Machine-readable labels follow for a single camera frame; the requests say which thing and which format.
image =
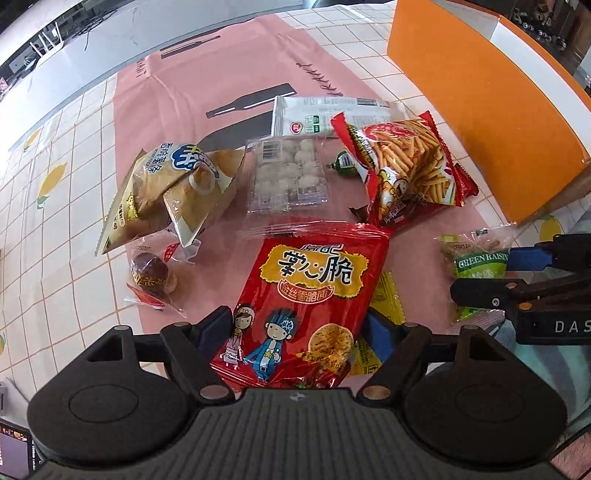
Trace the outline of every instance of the barcode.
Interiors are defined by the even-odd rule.
[[[376,100],[369,98],[358,98],[357,105],[378,106],[378,103]]]
[[[341,156],[339,158],[340,161],[340,166],[341,167],[352,167],[353,166],[353,162],[351,161],[351,157],[349,156],[348,153],[346,153],[345,155]]]
[[[281,158],[281,142],[271,141],[263,142],[262,159],[263,161],[279,160]]]

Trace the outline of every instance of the yellow snack bag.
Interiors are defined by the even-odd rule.
[[[395,325],[405,322],[396,285],[394,285],[392,275],[388,272],[380,273],[369,306],[387,317]],[[354,360],[348,376],[373,374],[382,365],[374,351],[361,337],[353,345],[351,358]]]
[[[163,194],[200,163],[205,153],[193,144],[161,144],[142,150],[127,172],[111,204],[96,254],[105,254],[170,223]]]
[[[182,246],[189,246],[232,203],[244,155],[244,147],[208,152],[191,173],[164,192],[164,204]]]

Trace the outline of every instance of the table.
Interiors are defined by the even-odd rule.
[[[6,341],[0,375],[14,379],[30,399],[110,327],[125,324],[136,334],[152,333],[178,320],[124,300],[125,248],[94,256],[117,185],[142,148],[203,139],[210,149],[232,147],[265,134],[272,102],[211,119],[205,112],[283,83],[298,95],[322,95],[298,64],[313,64],[345,96],[402,102],[414,114],[431,110],[453,157],[480,186],[480,195],[463,209],[449,209],[391,242],[386,268],[407,320],[444,331],[449,326],[448,280],[432,238],[506,220],[445,120],[387,57],[395,9],[394,1],[299,10],[200,35],[157,51],[88,90],[20,145],[0,180],[0,335]],[[230,126],[231,135],[220,133]],[[568,231],[590,205],[585,198],[526,226],[517,245]],[[239,208],[230,208],[201,238],[194,287],[199,301],[187,307],[192,322],[220,303],[235,305],[258,250],[256,242],[242,241],[233,230],[240,215]],[[228,252],[232,278],[220,268]],[[223,298],[217,293],[220,285],[226,287]],[[160,372],[154,364],[143,367]]]

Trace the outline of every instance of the snack bag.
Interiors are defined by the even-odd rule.
[[[392,275],[388,272],[380,273],[369,306],[387,317],[395,325],[402,325],[405,322],[396,285],[394,285]],[[373,374],[382,365],[380,359],[362,337],[357,338],[353,345],[352,358],[353,365],[348,377]]]
[[[164,143],[135,159],[113,200],[96,254],[105,254],[170,223],[163,194],[171,185],[207,163],[197,145]]]
[[[459,163],[454,165],[454,169],[456,171],[456,186],[461,195],[464,198],[477,196],[479,192],[478,186],[472,177],[467,174]],[[385,225],[392,233],[399,233],[413,222],[419,222],[446,208],[445,205],[440,203],[430,203],[416,199],[401,200],[398,207],[398,213]],[[368,206],[349,208],[349,210],[360,222],[368,222]]]
[[[276,96],[271,136],[331,132],[330,119],[344,112],[356,127],[411,118],[402,102],[383,102],[368,98]]]
[[[209,152],[194,164],[190,174],[164,193],[164,204],[182,246],[190,245],[232,203],[237,189],[234,178],[244,153],[244,148]]]
[[[180,308],[178,288],[181,264],[194,264],[201,243],[196,241],[186,248],[180,246],[178,237],[169,231],[157,232],[140,238],[134,243],[129,266],[127,287],[130,303],[139,303],[163,311],[167,306],[186,317]]]
[[[238,387],[327,388],[348,359],[388,251],[388,232],[325,222],[266,238],[212,367]]]
[[[461,235],[442,235],[436,240],[453,278],[505,278],[514,233],[514,225],[502,225]],[[458,306],[457,320],[466,320],[482,311]]]
[[[431,115],[355,128],[342,114],[335,132],[355,159],[369,196],[368,222],[387,225],[405,206],[403,199],[461,206],[457,173]]]

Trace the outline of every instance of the cable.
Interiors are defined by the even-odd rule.
[[[72,35],[72,38],[80,37],[81,35],[86,34],[86,45],[84,46],[84,51],[88,48],[88,39],[90,37],[90,32],[98,27],[101,23],[105,20],[108,20],[111,15],[113,15],[117,11],[116,8],[112,10],[107,10],[100,15],[95,15],[84,25],[79,31]]]

